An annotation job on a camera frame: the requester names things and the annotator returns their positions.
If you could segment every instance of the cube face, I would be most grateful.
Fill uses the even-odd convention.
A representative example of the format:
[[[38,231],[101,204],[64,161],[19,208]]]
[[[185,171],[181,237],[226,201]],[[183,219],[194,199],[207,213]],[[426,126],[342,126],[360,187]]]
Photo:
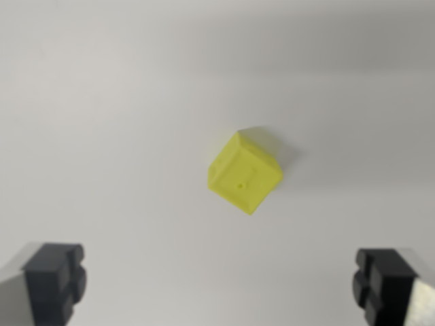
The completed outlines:
[[[248,214],[282,180],[274,157],[236,133],[209,168],[209,188]]]

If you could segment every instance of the cube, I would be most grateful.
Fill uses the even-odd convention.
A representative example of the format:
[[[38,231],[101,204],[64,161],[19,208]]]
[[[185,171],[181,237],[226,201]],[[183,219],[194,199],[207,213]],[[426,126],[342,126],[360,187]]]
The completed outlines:
[[[236,132],[209,167],[208,186],[252,214],[282,178],[276,159]]]

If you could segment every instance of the white surface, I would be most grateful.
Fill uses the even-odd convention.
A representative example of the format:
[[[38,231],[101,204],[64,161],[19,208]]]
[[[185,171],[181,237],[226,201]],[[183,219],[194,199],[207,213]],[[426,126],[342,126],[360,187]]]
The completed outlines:
[[[0,262],[83,243],[71,326],[365,325],[357,248],[435,262],[435,6],[409,3],[0,1]],[[206,173],[252,126],[299,155],[249,217]]]

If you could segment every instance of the white backdrop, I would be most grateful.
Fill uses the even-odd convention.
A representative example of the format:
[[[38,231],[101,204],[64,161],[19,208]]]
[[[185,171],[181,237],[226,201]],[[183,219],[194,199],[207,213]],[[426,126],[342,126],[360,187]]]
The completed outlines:
[[[363,326],[359,247],[435,264],[435,3],[0,0],[0,264],[80,242],[71,326]],[[293,153],[252,216],[238,129]]]

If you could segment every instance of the gray surface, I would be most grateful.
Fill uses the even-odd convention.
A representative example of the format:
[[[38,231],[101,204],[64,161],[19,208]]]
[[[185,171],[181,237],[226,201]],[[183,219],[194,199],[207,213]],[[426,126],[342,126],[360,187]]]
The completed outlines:
[[[13,258],[0,268],[0,326],[34,325],[26,276],[21,267],[40,248],[41,244],[36,242],[26,244],[19,252],[10,253]]]
[[[71,326],[365,325],[357,248],[435,262],[434,17],[428,1],[0,1],[0,262],[83,243]],[[297,159],[248,217],[206,173],[254,126]]]

